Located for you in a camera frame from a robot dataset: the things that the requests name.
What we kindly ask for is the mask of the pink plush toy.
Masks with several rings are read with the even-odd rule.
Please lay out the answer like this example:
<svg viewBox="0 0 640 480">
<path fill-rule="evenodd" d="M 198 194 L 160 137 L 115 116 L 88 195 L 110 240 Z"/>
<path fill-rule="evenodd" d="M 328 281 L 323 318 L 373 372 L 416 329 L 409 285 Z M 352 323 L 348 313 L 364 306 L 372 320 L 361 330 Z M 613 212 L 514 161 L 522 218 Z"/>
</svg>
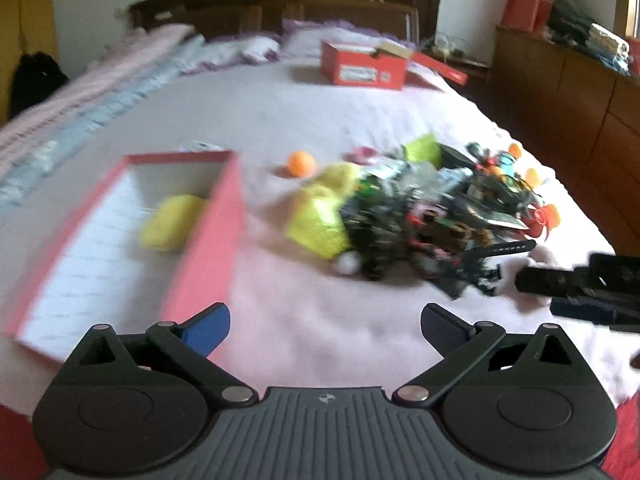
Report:
<svg viewBox="0 0 640 480">
<path fill-rule="evenodd" d="M 526 268 L 543 268 L 543 269 L 559 269 L 560 265 L 558 260 L 551 249 L 544 245 L 537 245 L 528 255 L 526 261 Z M 528 296 L 533 298 L 533 302 L 539 307 L 549 307 L 551 304 L 551 298 L 548 296 L 541 296 L 528 293 Z"/>
</svg>

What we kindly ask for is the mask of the black wrist watch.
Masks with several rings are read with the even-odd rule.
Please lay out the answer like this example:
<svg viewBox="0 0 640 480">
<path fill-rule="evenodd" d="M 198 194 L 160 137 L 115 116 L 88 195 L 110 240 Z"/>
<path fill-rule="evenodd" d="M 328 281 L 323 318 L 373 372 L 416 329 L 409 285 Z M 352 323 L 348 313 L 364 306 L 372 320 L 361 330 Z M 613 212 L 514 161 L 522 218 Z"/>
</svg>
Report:
<svg viewBox="0 0 640 480">
<path fill-rule="evenodd" d="M 426 273 L 438 273 L 440 268 L 451 261 L 474 261 L 497 256 L 507 256 L 530 252 L 536 247 L 534 240 L 516 240 L 490 246 L 475 246 L 462 252 L 416 252 L 411 262 Z"/>
</svg>

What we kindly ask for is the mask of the yellow plush toy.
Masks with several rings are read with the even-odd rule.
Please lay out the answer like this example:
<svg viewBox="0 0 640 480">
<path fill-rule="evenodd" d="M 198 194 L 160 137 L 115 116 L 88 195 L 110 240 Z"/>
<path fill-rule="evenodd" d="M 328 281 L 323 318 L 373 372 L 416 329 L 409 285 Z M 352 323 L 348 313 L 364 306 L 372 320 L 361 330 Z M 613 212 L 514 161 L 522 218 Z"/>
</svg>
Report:
<svg viewBox="0 0 640 480">
<path fill-rule="evenodd" d="M 195 195 L 166 198 L 145 221 L 140 234 L 141 247 L 156 252 L 180 252 L 188 244 L 206 205 L 207 200 Z"/>
<path fill-rule="evenodd" d="M 353 162 L 334 162 L 326 166 L 311 185 L 335 197 L 347 198 L 356 192 L 361 177 L 362 169 L 359 165 Z"/>
</svg>

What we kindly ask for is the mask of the orange ping pong ball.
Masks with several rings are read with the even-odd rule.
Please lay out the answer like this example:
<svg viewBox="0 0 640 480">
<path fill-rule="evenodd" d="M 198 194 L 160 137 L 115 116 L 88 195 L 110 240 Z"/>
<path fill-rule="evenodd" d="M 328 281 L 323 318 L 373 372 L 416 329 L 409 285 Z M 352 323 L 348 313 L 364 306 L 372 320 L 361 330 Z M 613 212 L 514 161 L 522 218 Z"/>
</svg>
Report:
<svg viewBox="0 0 640 480">
<path fill-rule="evenodd" d="M 318 169 L 314 156 L 305 151 L 295 151 L 288 155 L 286 170 L 292 177 L 309 178 Z"/>
</svg>

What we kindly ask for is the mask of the pink open box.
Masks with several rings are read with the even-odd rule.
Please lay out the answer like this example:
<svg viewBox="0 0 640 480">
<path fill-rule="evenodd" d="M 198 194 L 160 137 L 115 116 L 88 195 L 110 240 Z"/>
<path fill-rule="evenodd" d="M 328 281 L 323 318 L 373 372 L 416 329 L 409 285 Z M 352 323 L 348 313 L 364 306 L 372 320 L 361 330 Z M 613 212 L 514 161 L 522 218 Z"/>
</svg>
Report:
<svg viewBox="0 0 640 480">
<path fill-rule="evenodd" d="M 206 205 L 189 243 L 180 252 L 143 247 L 145 221 L 178 195 Z M 226 302 L 244 217 L 238 153 L 129 155 L 47 244 L 12 298 L 6 332 L 63 362 L 94 324 L 140 333 Z"/>
</svg>

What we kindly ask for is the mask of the pink fleece blanket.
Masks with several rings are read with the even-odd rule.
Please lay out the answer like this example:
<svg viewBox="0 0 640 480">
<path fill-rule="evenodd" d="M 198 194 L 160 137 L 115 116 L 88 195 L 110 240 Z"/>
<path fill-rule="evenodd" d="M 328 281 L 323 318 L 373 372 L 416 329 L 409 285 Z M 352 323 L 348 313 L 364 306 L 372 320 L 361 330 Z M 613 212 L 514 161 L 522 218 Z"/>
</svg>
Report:
<svg viewBox="0 0 640 480">
<path fill-rule="evenodd" d="M 408 162 L 421 140 L 504 152 L 512 136 L 442 79 L 400 91 L 331 84 L 315 58 L 180 76 L 108 125 L 25 195 L 1 197 L 1 402 L 32 414 L 93 325 L 137 334 L 222 302 L 213 353 L 258 391 L 394 390 L 436 364 L 420 330 L 436 302 L 511 333 L 552 321 L 513 285 L 524 266 L 574 268 L 610 244 L 541 167 L 561 223 L 488 266 L 496 291 L 430 278 L 494 234 L 446 217 L 456 170 Z"/>
</svg>

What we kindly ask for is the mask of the brown wooden dresser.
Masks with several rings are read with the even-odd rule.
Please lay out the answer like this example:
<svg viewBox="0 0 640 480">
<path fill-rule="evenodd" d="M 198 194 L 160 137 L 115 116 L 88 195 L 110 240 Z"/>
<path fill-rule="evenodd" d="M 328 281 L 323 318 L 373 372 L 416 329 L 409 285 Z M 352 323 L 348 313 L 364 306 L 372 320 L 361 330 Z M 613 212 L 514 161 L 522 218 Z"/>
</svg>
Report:
<svg viewBox="0 0 640 480">
<path fill-rule="evenodd" d="M 489 111 L 553 168 L 616 252 L 639 252 L 639 81 L 568 47 L 503 27 Z"/>
</svg>

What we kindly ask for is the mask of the small white tin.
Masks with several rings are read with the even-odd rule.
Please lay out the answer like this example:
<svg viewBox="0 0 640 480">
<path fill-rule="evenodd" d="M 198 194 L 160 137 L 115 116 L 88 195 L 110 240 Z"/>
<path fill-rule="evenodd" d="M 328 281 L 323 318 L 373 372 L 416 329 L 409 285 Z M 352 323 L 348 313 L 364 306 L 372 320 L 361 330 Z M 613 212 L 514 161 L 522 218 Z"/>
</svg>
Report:
<svg viewBox="0 0 640 480">
<path fill-rule="evenodd" d="M 203 153 L 203 152 L 219 153 L 219 152 L 225 152 L 227 151 L 227 149 L 213 143 L 208 143 L 208 142 L 198 141 L 198 140 L 190 140 L 190 141 L 186 141 L 186 143 L 183 143 L 181 145 L 180 151 L 185 153 Z"/>
</svg>

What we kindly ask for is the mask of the pink tape spool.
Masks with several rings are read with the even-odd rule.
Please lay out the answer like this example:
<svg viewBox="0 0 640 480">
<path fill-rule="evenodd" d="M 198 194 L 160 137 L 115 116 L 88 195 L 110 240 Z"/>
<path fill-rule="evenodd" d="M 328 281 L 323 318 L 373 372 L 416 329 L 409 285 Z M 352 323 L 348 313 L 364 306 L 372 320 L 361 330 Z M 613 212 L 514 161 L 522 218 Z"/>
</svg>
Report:
<svg viewBox="0 0 640 480">
<path fill-rule="evenodd" d="M 357 146 L 348 155 L 348 160 L 354 164 L 369 166 L 378 161 L 380 153 L 370 146 Z"/>
</svg>

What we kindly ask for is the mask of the red shoe box lid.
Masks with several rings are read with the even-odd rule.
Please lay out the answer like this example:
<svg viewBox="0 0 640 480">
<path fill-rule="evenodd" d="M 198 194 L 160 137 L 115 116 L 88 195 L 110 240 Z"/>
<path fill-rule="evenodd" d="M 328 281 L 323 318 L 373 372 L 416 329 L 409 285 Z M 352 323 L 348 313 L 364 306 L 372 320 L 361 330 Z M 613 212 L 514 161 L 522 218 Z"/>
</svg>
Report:
<svg viewBox="0 0 640 480">
<path fill-rule="evenodd" d="M 436 58 L 432 58 L 424 53 L 413 52 L 411 61 L 429 68 L 430 70 L 434 70 L 435 73 L 438 73 L 440 76 L 455 82 L 456 84 L 460 84 L 460 86 L 465 86 L 468 82 L 468 75 L 466 73 L 460 72 L 460 70 L 456 70 L 455 68 L 437 61 Z"/>
</svg>

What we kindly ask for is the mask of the blue floral quilt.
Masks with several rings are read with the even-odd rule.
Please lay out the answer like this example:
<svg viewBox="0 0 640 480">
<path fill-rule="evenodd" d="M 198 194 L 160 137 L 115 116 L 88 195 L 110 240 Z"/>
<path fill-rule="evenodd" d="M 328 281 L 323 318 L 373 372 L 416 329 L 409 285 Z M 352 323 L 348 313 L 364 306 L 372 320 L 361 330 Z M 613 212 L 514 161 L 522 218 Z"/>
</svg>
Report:
<svg viewBox="0 0 640 480">
<path fill-rule="evenodd" d="M 98 102 L 54 127 L 44 140 L 17 159 L 1 178 L 2 214 L 20 206 L 45 177 L 61 166 L 66 158 L 75 155 L 97 131 L 179 77 L 186 62 L 204 46 L 204 42 L 201 35 L 189 38 L 175 47 L 167 58 L 145 68 L 107 92 Z"/>
</svg>

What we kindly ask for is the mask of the red shoe box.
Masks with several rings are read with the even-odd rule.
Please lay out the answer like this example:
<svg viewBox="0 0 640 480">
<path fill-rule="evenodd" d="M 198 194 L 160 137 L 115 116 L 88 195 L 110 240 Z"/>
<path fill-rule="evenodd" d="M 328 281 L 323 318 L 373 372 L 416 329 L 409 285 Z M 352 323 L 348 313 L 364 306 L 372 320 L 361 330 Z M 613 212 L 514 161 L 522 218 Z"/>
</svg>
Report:
<svg viewBox="0 0 640 480">
<path fill-rule="evenodd" d="M 390 41 L 376 46 L 321 44 L 321 71 L 334 86 L 386 90 L 404 88 L 413 50 Z"/>
</svg>

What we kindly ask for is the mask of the folded pink quilt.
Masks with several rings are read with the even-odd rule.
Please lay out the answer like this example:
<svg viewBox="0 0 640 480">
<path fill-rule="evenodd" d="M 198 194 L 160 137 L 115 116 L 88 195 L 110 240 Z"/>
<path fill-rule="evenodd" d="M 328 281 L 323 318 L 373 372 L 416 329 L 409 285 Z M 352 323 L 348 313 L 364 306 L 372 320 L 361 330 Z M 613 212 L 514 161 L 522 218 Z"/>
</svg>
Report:
<svg viewBox="0 0 640 480">
<path fill-rule="evenodd" d="M 194 27 L 187 24 L 167 24 L 151 30 L 137 27 L 127 32 L 108 46 L 85 73 L 1 128 L 1 173 L 7 174 L 29 155 L 63 118 L 163 61 L 193 33 Z"/>
</svg>

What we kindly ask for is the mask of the purple frilled pillow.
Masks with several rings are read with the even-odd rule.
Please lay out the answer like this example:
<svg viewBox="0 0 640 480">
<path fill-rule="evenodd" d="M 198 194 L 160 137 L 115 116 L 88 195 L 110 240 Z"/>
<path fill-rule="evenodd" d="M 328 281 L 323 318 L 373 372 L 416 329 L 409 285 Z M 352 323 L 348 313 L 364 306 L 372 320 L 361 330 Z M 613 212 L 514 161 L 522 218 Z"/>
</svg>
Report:
<svg viewBox="0 0 640 480">
<path fill-rule="evenodd" d="M 416 44 L 390 32 L 358 27 L 348 21 L 285 20 L 281 35 L 248 32 L 245 35 L 205 40 L 198 36 L 180 63 L 184 74 L 214 72 L 238 65 L 262 65 L 288 58 L 318 58 L 323 41 L 376 47 L 382 40 L 414 49 Z"/>
</svg>

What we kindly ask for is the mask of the yellow wooden wardrobe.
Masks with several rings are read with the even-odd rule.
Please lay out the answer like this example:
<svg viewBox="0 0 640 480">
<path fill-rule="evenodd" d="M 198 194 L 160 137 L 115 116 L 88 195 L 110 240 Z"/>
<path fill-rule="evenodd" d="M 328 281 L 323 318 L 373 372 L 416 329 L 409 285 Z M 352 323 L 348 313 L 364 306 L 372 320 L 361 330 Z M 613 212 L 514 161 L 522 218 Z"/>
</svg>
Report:
<svg viewBox="0 0 640 480">
<path fill-rule="evenodd" d="M 1 0 L 1 123 L 8 121 L 15 67 L 23 54 L 58 58 L 53 0 Z"/>
</svg>

